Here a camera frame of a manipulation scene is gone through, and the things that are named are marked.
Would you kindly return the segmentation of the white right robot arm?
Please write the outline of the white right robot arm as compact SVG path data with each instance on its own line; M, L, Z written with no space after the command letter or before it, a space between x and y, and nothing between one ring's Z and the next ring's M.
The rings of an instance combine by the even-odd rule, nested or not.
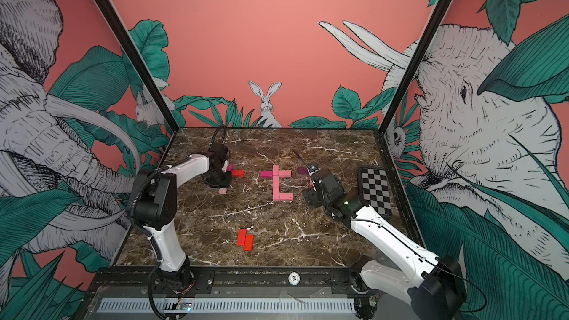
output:
M311 207L321 207L334 221L363 236L395 265L374 260L356 270L355 282L409 304L419 319L455 319L467 298L462 270L455 259L416 244L378 212L377 203L357 192L346 193L339 178L315 164L308 166L311 188L304 191Z

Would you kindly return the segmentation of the purple block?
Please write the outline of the purple block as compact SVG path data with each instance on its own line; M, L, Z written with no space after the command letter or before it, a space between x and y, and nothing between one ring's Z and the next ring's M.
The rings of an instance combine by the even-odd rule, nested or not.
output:
M297 173L302 174L302 175L308 175L309 174L308 169L306 167L298 167Z

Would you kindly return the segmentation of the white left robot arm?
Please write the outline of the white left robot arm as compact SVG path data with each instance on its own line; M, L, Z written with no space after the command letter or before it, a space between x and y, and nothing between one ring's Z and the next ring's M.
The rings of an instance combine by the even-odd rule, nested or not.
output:
M155 170L140 170L133 183L127 214L134 228L148 237L158 261L156 274L178 285L178 293L190 289L194 274L179 243L174 219L178 210L177 189L200 176L214 189L229 188L232 173L227 170L230 150L212 142L208 150Z

